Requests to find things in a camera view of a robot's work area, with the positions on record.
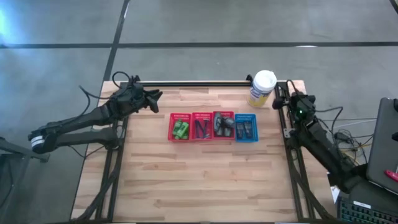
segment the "concrete floor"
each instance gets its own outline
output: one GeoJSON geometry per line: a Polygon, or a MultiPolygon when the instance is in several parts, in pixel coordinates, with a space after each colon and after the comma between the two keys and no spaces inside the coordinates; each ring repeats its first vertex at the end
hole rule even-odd
{"type": "MultiPolygon", "coordinates": [[[[2,0],[0,44],[112,43],[122,4],[2,0]]],[[[398,41],[398,14],[388,0],[135,0],[120,38],[120,43],[367,41],[398,41]]],[[[29,147],[30,131],[80,113],[86,98],[78,86],[100,92],[109,53],[0,49],[0,136],[29,147]]],[[[304,80],[320,109],[344,106],[341,118],[372,118],[380,98],[398,96],[397,58],[397,47],[119,49],[112,71],[143,80],[242,80],[268,69],[281,80],[304,80]]],[[[96,100],[91,102],[93,108],[96,100]]],[[[347,129],[371,134],[374,122],[347,129]]],[[[68,148],[51,153],[48,163],[32,160],[9,223],[68,220],[82,162],[68,148]]]]}

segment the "wooden tabletop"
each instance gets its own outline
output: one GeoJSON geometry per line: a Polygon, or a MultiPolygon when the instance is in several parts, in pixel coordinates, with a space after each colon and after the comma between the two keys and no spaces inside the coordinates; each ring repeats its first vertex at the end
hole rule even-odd
{"type": "MultiPolygon", "coordinates": [[[[305,92],[303,81],[295,85],[305,92]]],[[[112,82],[104,82],[101,96],[116,90],[112,82]]],[[[248,87],[160,90],[159,113],[140,110],[129,117],[114,222],[297,220],[279,116],[271,106],[274,93],[262,108],[253,108],[246,102],[248,87]],[[255,113],[259,141],[168,142],[170,113],[196,111],[255,113]]],[[[90,144],[88,153],[97,147],[90,144]]],[[[326,170],[306,149],[303,156],[312,192],[335,215],[326,170]]],[[[98,193],[105,157],[100,150],[84,162],[72,218],[98,193]]],[[[305,205],[303,193],[301,199],[305,205]]]]}

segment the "green battery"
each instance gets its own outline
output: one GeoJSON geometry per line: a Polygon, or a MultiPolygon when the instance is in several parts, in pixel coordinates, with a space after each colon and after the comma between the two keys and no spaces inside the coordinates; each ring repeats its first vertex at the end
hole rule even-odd
{"type": "Polygon", "coordinates": [[[182,120],[178,119],[175,123],[174,123],[174,128],[173,128],[173,135],[177,134],[177,131],[181,128],[181,124],[182,124],[182,120]]]}
{"type": "Polygon", "coordinates": [[[175,136],[182,138],[185,134],[188,134],[188,127],[189,127],[189,124],[187,122],[183,122],[175,136]]]}

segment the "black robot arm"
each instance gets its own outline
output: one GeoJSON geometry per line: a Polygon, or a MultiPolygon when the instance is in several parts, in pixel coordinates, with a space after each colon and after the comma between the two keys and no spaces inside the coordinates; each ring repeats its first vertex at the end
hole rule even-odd
{"type": "Polygon", "coordinates": [[[329,179],[343,192],[351,189],[363,179],[352,161],[343,155],[338,146],[327,138],[324,130],[315,116],[315,96],[304,95],[295,90],[292,96],[274,100],[272,107],[276,110],[287,106],[294,123],[287,141],[288,147],[305,147],[322,166],[328,170],[329,179]]]}
{"type": "Polygon", "coordinates": [[[108,101],[91,112],[62,121],[50,122],[28,135],[34,152],[43,154],[54,151],[60,146],[98,142],[107,148],[116,144],[116,127],[104,128],[101,131],[90,131],[78,134],[66,134],[81,128],[98,125],[115,124],[141,108],[157,113],[157,100],[162,95],[159,90],[145,91],[139,83],[130,78],[127,85],[115,91],[108,101]]]}

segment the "blue basket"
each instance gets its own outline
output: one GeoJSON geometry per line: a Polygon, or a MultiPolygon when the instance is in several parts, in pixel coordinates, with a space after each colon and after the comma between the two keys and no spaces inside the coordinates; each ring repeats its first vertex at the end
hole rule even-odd
{"type": "Polygon", "coordinates": [[[257,133],[257,120],[255,114],[235,114],[235,123],[243,123],[245,121],[250,121],[252,124],[253,138],[249,139],[243,132],[243,138],[238,139],[238,129],[235,129],[235,139],[237,142],[256,142],[259,141],[259,135],[257,133]]]}

